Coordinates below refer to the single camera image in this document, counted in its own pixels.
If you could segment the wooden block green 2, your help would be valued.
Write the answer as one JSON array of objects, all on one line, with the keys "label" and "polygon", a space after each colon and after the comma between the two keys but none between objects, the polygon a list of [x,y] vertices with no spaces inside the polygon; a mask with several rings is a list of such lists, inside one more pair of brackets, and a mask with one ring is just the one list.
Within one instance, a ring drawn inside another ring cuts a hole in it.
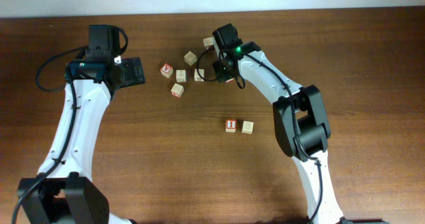
[{"label": "wooden block green 2", "polygon": [[203,82],[205,77],[205,70],[204,69],[195,69],[194,71],[194,80],[197,82]]}]

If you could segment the wooden block red E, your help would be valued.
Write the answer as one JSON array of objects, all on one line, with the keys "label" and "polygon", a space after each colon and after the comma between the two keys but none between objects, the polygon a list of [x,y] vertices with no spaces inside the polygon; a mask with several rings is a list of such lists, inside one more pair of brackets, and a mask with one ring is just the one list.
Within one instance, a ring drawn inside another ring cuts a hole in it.
[{"label": "wooden block red E", "polygon": [[180,84],[175,83],[171,89],[171,93],[173,96],[180,98],[184,92],[184,87]]}]

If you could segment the wooden block red I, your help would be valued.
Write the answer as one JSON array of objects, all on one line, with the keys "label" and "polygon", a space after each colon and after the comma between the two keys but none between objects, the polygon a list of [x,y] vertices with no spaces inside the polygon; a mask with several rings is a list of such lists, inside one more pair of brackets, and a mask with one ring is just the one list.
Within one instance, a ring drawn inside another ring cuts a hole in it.
[{"label": "wooden block red I", "polygon": [[237,129],[237,121],[235,119],[227,119],[225,122],[226,132],[235,132]]}]

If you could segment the wooden block elephant 5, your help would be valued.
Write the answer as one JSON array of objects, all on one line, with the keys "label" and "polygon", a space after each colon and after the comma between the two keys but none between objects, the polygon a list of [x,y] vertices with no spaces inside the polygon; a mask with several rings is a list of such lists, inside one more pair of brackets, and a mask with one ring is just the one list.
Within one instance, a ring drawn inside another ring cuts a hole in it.
[{"label": "wooden block elephant 5", "polygon": [[251,134],[253,132],[254,123],[250,121],[243,121],[242,133]]}]

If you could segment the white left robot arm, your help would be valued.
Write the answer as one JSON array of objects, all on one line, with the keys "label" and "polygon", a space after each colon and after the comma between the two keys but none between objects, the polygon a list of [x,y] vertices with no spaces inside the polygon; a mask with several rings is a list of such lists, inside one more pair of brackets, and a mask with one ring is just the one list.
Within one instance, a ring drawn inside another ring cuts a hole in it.
[{"label": "white left robot arm", "polygon": [[11,217],[24,210],[31,223],[133,223],[110,211],[92,182],[92,160],[104,112],[119,89],[143,84],[138,57],[122,58],[122,28],[90,25],[88,45],[65,66],[64,108],[54,141],[37,176],[20,180]]}]

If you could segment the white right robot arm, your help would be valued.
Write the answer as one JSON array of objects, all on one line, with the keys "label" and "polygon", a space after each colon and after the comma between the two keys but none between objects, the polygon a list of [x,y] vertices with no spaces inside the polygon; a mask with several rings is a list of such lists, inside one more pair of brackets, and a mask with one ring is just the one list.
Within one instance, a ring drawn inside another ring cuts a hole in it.
[{"label": "white right robot arm", "polygon": [[232,24],[219,27],[212,35],[218,79],[223,81],[224,75],[234,77],[240,86],[250,82],[272,105],[275,137],[299,171],[309,222],[340,223],[343,212],[328,164],[331,128],[319,89],[285,76],[256,43],[243,42]]}]

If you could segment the wooden block red X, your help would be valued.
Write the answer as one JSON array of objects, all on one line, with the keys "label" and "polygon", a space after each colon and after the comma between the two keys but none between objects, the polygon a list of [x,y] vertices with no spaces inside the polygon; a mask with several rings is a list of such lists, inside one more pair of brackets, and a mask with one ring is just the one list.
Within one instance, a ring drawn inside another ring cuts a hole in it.
[{"label": "wooden block red X", "polygon": [[207,37],[203,39],[203,46],[204,49],[207,51],[209,49],[213,49],[214,48],[214,40],[212,37]]}]

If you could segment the wooden block yellow F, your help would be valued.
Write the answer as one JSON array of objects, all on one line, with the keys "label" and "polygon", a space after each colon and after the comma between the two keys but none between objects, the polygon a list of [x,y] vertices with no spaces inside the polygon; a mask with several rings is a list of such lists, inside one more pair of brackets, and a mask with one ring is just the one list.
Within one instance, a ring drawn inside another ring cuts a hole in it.
[{"label": "wooden block yellow F", "polygon": [[193,66],[196,62],[197,62],[197,56],[196,54],[194,54],[193,52],[189,51],[185,56],[184,56],[184,61],[190,65]]}]

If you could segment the wooden block giraffe top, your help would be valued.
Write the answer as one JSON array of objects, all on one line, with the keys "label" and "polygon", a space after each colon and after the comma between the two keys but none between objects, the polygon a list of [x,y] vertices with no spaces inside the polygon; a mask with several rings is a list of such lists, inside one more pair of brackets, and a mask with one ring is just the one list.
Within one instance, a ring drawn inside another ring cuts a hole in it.
[{"label": "wooden block giraffe top", "polygon": [[176,70],[176,81],[177,82],[186,82],[187,81],[187,71],[186,70]]}]

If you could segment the wooden block red A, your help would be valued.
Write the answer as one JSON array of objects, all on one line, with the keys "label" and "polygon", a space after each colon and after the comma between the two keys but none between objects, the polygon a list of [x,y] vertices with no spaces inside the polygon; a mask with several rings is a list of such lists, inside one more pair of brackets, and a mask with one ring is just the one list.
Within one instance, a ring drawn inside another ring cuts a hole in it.
[{"label": "wooden block red A", "polygon": [[170,78],[173,74],[173,67],[167,63],[165,63],[161,68],[160,68],[160,72],[161,74],[166,77],[166,78]]}]

